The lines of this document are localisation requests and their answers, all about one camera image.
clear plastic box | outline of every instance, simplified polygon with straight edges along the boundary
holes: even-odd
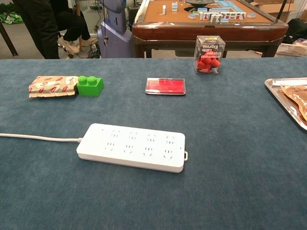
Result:
[[[194,53],[196,73],[219,73],[225,42],[220,36],[197,36]]]

white power strip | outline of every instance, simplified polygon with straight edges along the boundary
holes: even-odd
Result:
[[[182,133],[92,124],[80,142],[81,159],[179,173],[184,161]]]

pants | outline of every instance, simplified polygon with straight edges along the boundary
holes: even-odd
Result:
[[[45,59],[59,59],[58,26],[49,0],[12,0]]]
[[[67,29],[67,32],[63,36],[64,40],[75,41],[79,36],[82,36],[83,40],[87,40],[91,37],[83,13],[81,12],[80,15],[73,14],[70,8],[67,11],[61,11],[55,14],[59,31]]]

metal tray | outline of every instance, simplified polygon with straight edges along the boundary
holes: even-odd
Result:
[[[298,105],[289,99],[281,89],[281,85],[307,85],[307,78],[280,78],[267,79],[264,84],[283,105],[294,120],[305,130],[307,130],[307,121],[303,118],[298,109]]]

person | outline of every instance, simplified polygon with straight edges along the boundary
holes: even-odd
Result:
[[[49,0],[12,0],[45,59],[59,59],[58,25]]]
[[[97,38],[90,36],[83,13],[81,12],[80,16],[74,14],[68,7],[67,0],[50,0],[50,4],[59,31],[67,29],[65,35],[59,38],[59,43],[68,51],[75,54],[80,51],[79,47],[73,43],[79,36],[82,36],[82,46],[90,46],[98,42]]]

